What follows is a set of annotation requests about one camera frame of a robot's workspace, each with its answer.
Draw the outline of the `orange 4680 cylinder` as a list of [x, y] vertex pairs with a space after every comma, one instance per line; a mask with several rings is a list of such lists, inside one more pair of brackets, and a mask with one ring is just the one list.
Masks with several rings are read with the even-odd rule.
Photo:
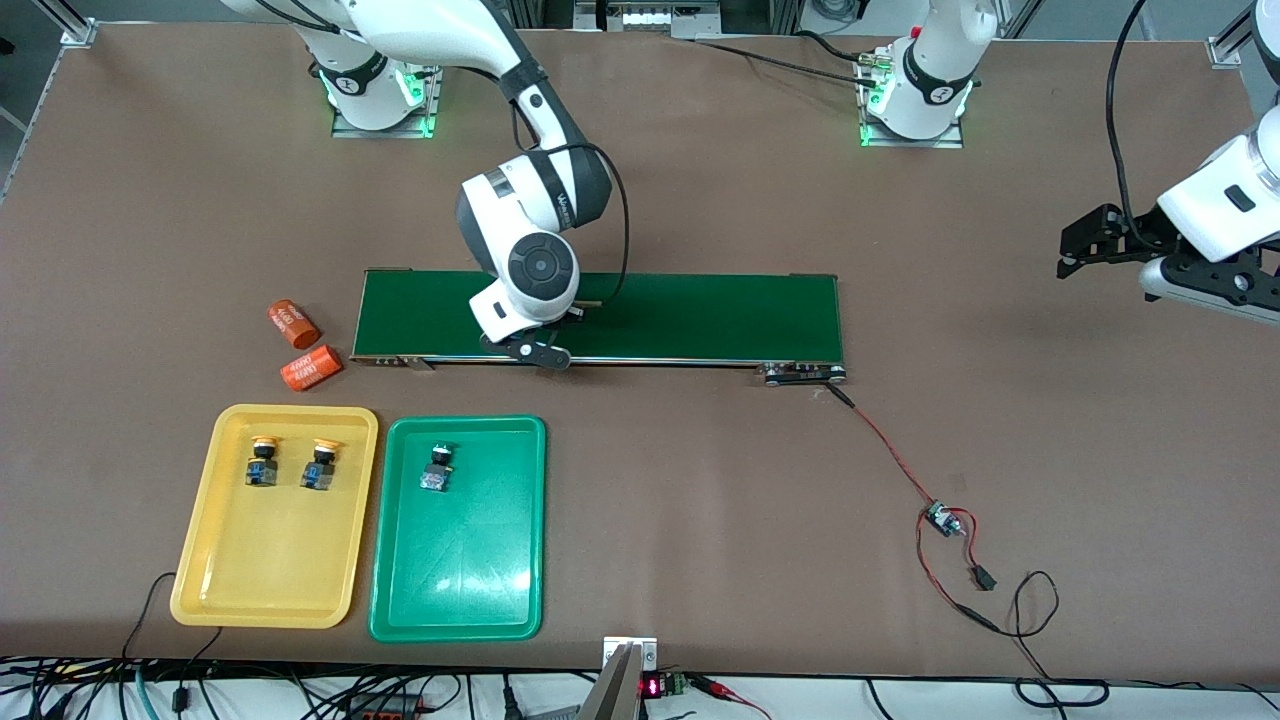
[[311, 348], [323, 336], [302, 307], [289, 299], [271, 304], [268, 307], [268, 319], [280, 332], [285, 342], [296, 350]]
[[320, 345], [280, 368], [279, 375], [294, 392], [319, 386], [344, 369], [340, 355], [329, 345]]

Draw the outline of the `green conveyor belt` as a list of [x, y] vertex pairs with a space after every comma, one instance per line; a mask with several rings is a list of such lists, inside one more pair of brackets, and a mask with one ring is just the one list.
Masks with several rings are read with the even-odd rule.
[[[351, 357], [375, 366], [516, 363], [483, 348], [470, 299], [481, 272], [371, 269]], [[571, 366], [749, 368], [768, 386], [844, 382], [844, 338], [832, 275], [631, 274], [603, 306], [611, 273], [582, 275], [582, 301], [532, 332]]]

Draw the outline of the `red clip lead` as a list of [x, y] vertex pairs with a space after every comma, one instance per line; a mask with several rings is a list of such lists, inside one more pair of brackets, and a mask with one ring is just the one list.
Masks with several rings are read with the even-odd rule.
[[712, 680], [709, 676], [696, 673], [687, 673], [686, 679], [692, 688], [708, 694], [713, 700], [739, 705], [760, 714], [764, 720], [774, 720], [763, 707], [745, 700], [741, 694], [736, 693], [721, 682]]

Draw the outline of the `green plastic tray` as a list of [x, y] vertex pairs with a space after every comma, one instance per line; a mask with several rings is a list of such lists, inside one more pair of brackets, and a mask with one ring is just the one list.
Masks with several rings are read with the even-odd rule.
[[[453, 447], [445, 492], [421, 489]], [[384, 644], [527, 641], [543, 619], [547, 428], [532, 415], [406, 416], [387, 433], [367, 633]]]

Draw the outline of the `black power strip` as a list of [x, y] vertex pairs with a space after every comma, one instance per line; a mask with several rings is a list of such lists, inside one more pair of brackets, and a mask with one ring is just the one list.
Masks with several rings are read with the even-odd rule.
[[346, 701], [343, 720], [428, 720], [454, 700], [456, 694], [442, 703], [430, 705], [422, 694], [364, 692], [352, 694]]

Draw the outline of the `yellow plastic tray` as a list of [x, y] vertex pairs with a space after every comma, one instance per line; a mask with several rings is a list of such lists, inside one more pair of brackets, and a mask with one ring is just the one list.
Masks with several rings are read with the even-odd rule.
[[[379, 421], [364, 407], [237, 404], [218, 418], [177, 570], [191, 626], [321, 630], [347, 616]], [[274, 487], [244, 483], [255, 436], [280, 439]], [[300, 486], [314, 441], [342, 443], [326, 491]]]

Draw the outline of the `aluminium arm base plate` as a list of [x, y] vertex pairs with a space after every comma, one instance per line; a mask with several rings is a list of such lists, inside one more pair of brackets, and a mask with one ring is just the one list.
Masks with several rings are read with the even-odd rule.
[[402, 60], [351, 38], [316, 56], [334, 108], [334, 136], [431, 138], [444, 70]]
[[867, 146], [961, 147], [961, 117], [974, 88], [972, 77], [943, 82], [910, 73], [910, 37], [878, 47], [872, 65], [856, 65], [860, 141]]

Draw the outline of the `white device in frame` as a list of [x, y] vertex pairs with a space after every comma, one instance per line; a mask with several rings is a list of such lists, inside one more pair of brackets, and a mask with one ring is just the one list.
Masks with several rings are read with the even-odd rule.
[[719, 0], [575, 0], [576, 29], [696, 40], [723, 29]]

